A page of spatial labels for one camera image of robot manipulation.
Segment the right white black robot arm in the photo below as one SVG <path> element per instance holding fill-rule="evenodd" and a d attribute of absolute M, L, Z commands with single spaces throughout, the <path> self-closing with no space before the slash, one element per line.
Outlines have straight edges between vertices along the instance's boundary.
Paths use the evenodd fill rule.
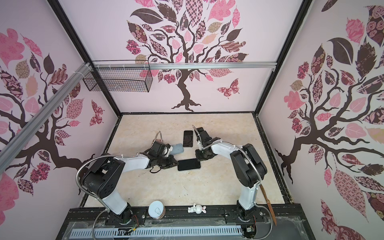
<path fill-rule="evenodd" d="M 256 196 L 268 169 L 253 145 L 236 146 L 220 138 L 212 138 L 203 128 L 194 127 L 199 149 L 198 161 L 222 156 L 232 161 L 237 179 L 242 184 L 238 205 L 243 211 L 257 207 Z"/>

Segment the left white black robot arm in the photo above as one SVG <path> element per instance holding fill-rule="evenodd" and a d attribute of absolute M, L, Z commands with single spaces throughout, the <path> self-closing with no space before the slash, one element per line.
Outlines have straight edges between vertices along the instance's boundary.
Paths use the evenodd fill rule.
<path fill-rule="evenodd" d="M 134 156 L 103 155 L 84 163 L 76 173 L 76 184 L 87 195 L 95 198 L 118 219 L 131 218 L 131 206 L 117 190 L 117 184 L 123 173 L 135 170 L 161 170 L 176 167 L 178 161 L 171 154 L 173 146 L 155 138 L 149 149 Z"/>

